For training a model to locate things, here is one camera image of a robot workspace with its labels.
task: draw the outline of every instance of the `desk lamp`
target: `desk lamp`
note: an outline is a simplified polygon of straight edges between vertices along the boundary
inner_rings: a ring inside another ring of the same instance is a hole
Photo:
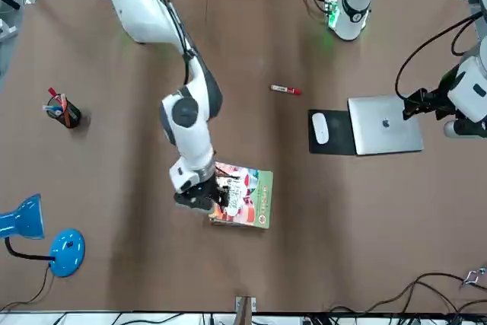
[[[76,272],[84,258],[84,238],[78,230],[67,228],[53,241],[49,256],[18,253],[10,243],[10,236],[44,239],[40,194],[25,199],[12,212],[0,214],[0,238],[5,239],[8,252],[18,258],[49,261],[54,276],[67,277]]]

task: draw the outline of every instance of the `colorful book cover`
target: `colorful book cover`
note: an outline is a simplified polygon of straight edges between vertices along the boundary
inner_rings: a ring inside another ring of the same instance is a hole
[[[272,172],[215,163],[216,180],[228,187],[228,206],[215,203],[209,216],[215,224],[269,228],[271,218]]]

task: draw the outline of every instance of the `mouse pad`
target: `mouse pad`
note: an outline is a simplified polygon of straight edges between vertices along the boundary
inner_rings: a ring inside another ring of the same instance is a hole
[[[311,117],[315,113],[323,113],[328,125],[329,140],[320,145],[314,134]],[[353,139],[352,121],[347,110],[308,110],[307,131],[311,154],[356,155]]]

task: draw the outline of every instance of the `white mouse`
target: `white mouse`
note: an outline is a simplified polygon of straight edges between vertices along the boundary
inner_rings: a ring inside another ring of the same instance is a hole
[[[320,145],[326,144],[329,140],[329,134],[325,115],[322,113],[315,113],[311,117],[311,120],[313,121],[314,135],[317,137],[317,142]]]

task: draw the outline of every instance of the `lamp shade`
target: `lamp shade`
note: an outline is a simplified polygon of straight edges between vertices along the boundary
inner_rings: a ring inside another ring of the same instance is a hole
[[[25,199],[16,210],[0,214],[0,238],[13,235],[44,239],[40,194]]]

